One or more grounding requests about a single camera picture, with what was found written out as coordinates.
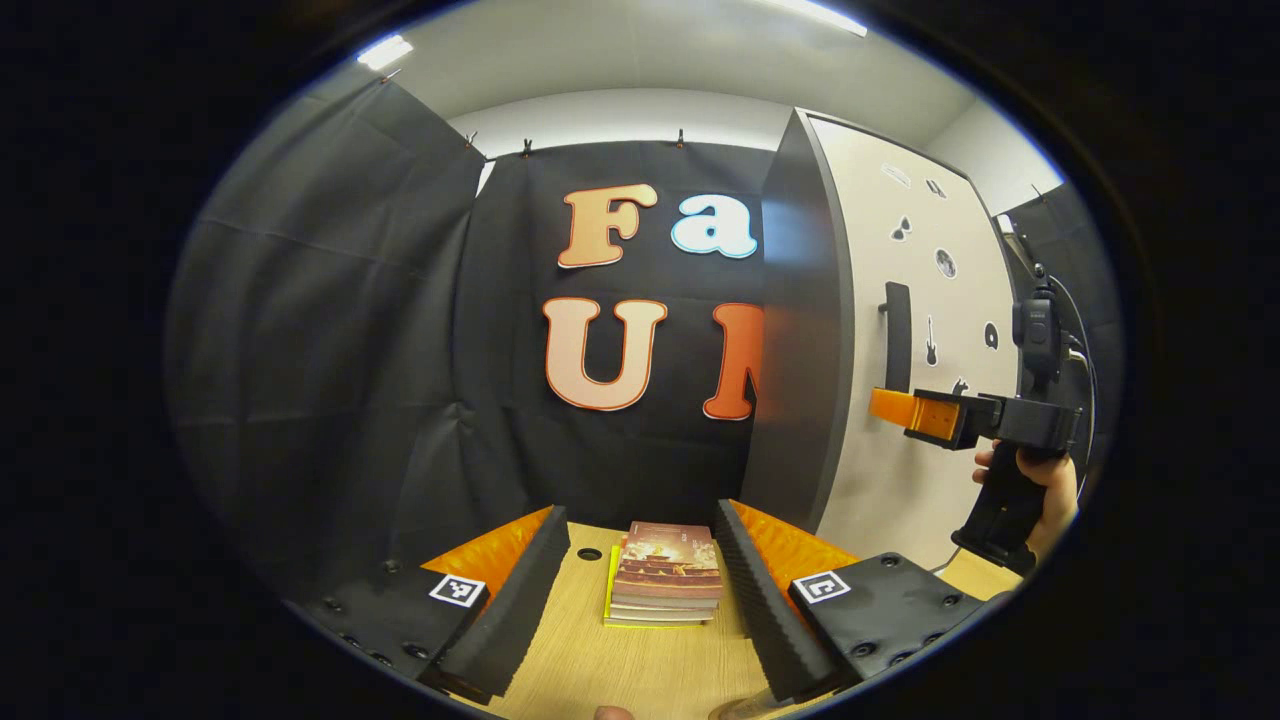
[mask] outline black fabric wall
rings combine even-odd
[[[476,199],[467,231],[454,315],[454,369],[463,400],[468,480],[486,502],[566,505],[570,519],[626,528],[631,520],[710,524],[716,500],[736,497],[751,420],[712,420],[723,333],[712,318],[722,302],[759,304],[763,236],[760,186],[773,152],[719,145],[611,142],[499,158]],[[648,183],[658,202],[640,208],[640,227],[612,265],[562,269],[579,190]],[[728,195],[751,213],[755,254],[733,260],[692,255],[671,240],[681,200]],[[602,413],[568,405],[548,386],[548,322],[543,302],[594,300],[588,374],[620,369],[628,299],[663,302],[652,377],[635,405]]]
[[[287,597],[422,562],[509,520],[462,473],[453,283],[483,156],[360,68],[243,151],[170,295],[169,411],[191,474]]]
[[[1032,263],[1043,263],[1048,273],[1062,282],[1079,311],[1076,318],[1060,291],[1064,328],[1088,341],[1089,363],[1097,382],[1093,451],[1089,459],[1092,471],[1106,459],[1106,450],[1119,420],[1125,359],[1116,278],[1088,208],[1070,183],[1046,192],[1042,199],[1024,202],[1007,214]],[[1010,259],[1010,268],[1015,274],[1015,286],[1025,296],[1033,287],[1030,275],[1014,258]],[[1057,392],[1064,400],[1088,397],[1088,375],[1078,363],[1068,363],[1059,386]],[[1079,459],[1076,468],[1084,470]]]

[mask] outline white door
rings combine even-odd
[[[943,450],[867,413],[872,388],[884,384],[878,306],[886,281],[910,288],[911,392],[951,392],[963,378],[964,395],[1012,396],[1009,270],[966,179],[858,129],[819,119],[813,127],[840,196],[854,279],[849,424],[818,536],[860,557],[893,551],[934,568],[951,556],[951,532],[978,497],[973,455],[991,443]]]

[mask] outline door handle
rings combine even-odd
[[[884,302],[879,311],[888,315],[888,356],[884,363],[884,389],[911,392],[911,288],[884,283]]]

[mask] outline light blue letter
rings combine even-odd
[[[708,208],[712,215],[698,215]],[[726,258],[741,259],[755,252],[751,238],[751,213],[746,205],[723,195],[695,195],[680,204],[687,218],[671,227],[671,241],[685,252],[705,255],[718,250]]]

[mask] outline orange gripper pad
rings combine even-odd
[[[783,523],[736,500],[728,502],[737,511],[742,525],[746,527],[746,534],[755,543],[755,551],[760,553],[760,560],[764,561],[764,568],[773,578],[778,592],[787,598],[787,605],[801,620],[804,616],[800,615],[800,610],[787,592],[791,580],[858,562],[858,557],[795,525]]]
[[[512,520],[506,525],[489,530],[488,533],[454,547],[453,550],[424,562],[426,570],[458,575],[471,580],[484,580],[489,587],[489,602],[498,597],[502,584],[511,577],[512,569],[525,548],[529,547],[534,534],[543,527],[543,521],[552,514],[548,505],[541,510],[530,512],[524,518]]]
[[[872,388],[872,402],[867,411],[895,425],[951,439],[960,416],[960,405],[877,387]]]

